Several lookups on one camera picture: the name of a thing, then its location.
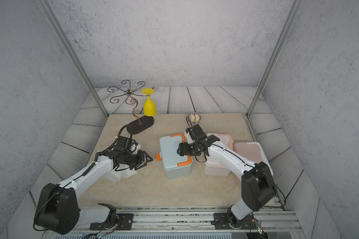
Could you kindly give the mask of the white pink medicine box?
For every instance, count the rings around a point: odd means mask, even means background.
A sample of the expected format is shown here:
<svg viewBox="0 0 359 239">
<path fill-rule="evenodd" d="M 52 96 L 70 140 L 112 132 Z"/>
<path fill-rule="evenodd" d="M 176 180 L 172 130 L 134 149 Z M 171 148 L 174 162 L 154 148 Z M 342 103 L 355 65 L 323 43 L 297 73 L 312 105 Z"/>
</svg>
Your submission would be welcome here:
<svg viewBox="0 0 359 239">
<path fill-rule="evenodd" d="M 214 134 L 220 139 L 224 145 L 229 149 L 233 150 L 233 140 L 232 137 L 228 134 L 218 134 L 218 133 L 207 133 L 207 136 Z M 209 176 L 219 176 L 227 177 L 231 173 L 231 170 L 223 165 L 220 161 L 210 156 L 206 156 L 207 161 L 204 163 L 204 173 Z"/>
</svg>

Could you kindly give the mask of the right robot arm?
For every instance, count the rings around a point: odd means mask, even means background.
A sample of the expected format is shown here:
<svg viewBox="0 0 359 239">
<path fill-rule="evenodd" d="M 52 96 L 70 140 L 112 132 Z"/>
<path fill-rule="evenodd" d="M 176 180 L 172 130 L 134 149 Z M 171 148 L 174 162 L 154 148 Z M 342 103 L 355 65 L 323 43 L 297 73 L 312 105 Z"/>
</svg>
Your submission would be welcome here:
<svg viewBox="0 0 359 239">
<path fill-rule="evenodd" d="M 198 124 L 187 128 L 184 137 L 185 142 L 180 143 L 177 149 L 178 155 L 210 156 L 240 179 L 241 198 L 227 210 L 224 221 L 213 222 L 215 226 L 228 224 L 233 229 L 241 229 L 244 223 L 250 222 L 249 215 L 265 207 L 280 191 L 268 163 L 256 163 L 239 155 L 223 144 L 216 135 L 206 135 Z"/>
</svg>

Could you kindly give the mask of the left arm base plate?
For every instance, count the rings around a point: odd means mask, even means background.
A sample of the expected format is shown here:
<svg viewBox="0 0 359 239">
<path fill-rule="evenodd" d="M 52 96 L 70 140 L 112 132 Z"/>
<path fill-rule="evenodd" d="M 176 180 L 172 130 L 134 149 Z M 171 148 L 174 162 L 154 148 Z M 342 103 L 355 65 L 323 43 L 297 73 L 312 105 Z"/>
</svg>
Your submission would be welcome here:
<svg viewBox="0 0 359 239">
<path fill-rule="evenodd" d="M 132 229 L 134 214 L 131 213 L 116 213 L 109 216 L 105 222 L 92 223 L 89 229 L 92 231 L 130 231 Z"/>
</svg>

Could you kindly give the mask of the grey orange medicine box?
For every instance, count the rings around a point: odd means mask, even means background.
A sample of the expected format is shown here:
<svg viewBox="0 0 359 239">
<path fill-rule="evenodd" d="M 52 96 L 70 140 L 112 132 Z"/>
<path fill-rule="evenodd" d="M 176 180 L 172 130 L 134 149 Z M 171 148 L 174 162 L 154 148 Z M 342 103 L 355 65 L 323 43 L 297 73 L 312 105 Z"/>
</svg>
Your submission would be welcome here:
<svg viewBox="0 0 359 239">
<path fill-rule="evenodd" d="M 160 138 L 160 152 L 157 161 L 163 162 L 166 178 L 175 179 L 191 173 L 192 158 L 189 155 L 180 156 L 177 153 L 179 145 L 185 143 L 183 134 L 164 136 Z"/>
</svg>

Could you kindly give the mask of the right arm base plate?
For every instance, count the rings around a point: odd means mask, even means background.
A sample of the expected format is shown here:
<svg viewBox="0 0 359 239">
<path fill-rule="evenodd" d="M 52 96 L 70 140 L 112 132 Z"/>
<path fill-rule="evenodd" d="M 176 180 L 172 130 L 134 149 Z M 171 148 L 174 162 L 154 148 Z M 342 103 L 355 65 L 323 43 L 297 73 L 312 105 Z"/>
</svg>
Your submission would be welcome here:
<svg viewBox="0 0 359 239">
<path fill-rule="evenodd" d="M 211 224 L 216 230 L 254 230 L 258 228 L 257 220 L 248 215 L 237 219 L 232 213 L 214 213 Z"/>
</svg>

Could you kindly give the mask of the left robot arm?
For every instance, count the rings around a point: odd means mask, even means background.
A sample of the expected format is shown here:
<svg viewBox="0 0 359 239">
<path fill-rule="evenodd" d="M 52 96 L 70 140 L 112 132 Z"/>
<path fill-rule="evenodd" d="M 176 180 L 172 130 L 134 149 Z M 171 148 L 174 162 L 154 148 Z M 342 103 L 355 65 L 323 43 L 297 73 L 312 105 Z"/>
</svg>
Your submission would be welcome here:
<svg viewBox="0 0 359 239">
<path fill-rule="evenodd" d="M 109 147 L 95 154 L 90 165 L 66 180 L 43 187 L 34 216 L 34 230 L 65 235 L 87 224 L 102 231 L 116 229 L 121 222 L 116 207 L 100 203 L 97 207 L 81 209 L 78 199 L 104 175 L 122 171 L 134 173 L 152 160 L 131 135 L 124 137 L 119 133 Z"/>
</svg>

